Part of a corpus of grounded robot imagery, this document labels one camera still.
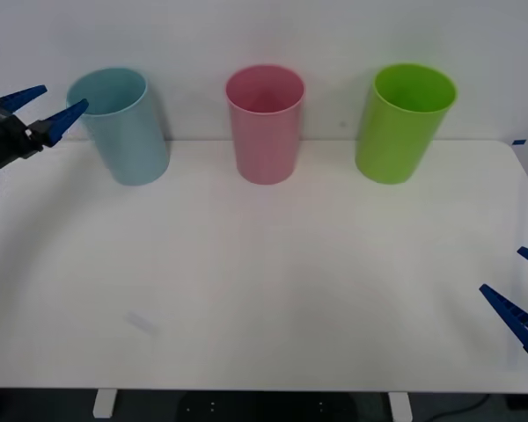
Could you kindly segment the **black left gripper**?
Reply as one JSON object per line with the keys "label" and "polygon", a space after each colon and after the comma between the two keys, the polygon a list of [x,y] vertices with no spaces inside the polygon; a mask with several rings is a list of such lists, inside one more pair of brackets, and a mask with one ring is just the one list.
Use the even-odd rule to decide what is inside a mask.
{"label": "black left gripper", "polygon": [[[47,91],[45,85],[37,85],[2,96],[0,109],[15,113]],[[53,148],[88,106],[89,102],[81,99],[47,119],[36,120],[28,127],[14,115],[0,120],[0,169],[17,159],[27,159],[44,147]]]}

